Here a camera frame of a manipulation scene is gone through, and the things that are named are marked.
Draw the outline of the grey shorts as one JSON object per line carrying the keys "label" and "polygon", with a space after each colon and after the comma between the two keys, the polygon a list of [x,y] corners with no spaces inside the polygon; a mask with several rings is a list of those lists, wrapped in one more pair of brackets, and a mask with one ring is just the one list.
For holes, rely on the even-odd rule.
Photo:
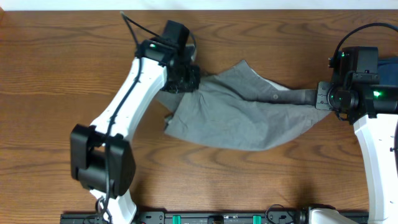
{"label": "grey shorts", "polygon": [[258,75],[242,60],[201,79],[191,93],[158,92],[171,114],[165,134],[209,147],[265,151],[308,131],[329,111],[315,107],[316,90],[291,90]]}

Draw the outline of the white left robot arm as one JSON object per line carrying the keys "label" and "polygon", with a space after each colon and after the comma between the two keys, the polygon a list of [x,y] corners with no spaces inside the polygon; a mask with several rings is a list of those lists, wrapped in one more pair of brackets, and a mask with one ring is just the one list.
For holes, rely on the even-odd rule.
{"label": "white left robot arm", "polygon": [[120,89],[89,126],[70,134],[71,176],[96,198],[96,213],[83,223],[132,223],[137,212],[131,199],[136,163],[132,139],[148,105],[159,91],[198,89],[195,43],[149,39],[137,46]]}

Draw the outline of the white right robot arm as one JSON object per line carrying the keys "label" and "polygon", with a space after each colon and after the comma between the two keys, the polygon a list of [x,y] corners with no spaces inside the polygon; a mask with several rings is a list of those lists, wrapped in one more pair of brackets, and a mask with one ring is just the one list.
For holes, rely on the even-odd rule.
{"label": "white right robot arm", "polygon": [[380,72],[377,47],[338,49],[329,61],[331,80],[320,82],[318,110],[332,111],[354,127],[369,195],[368,223],[397,223],[397,77]]}

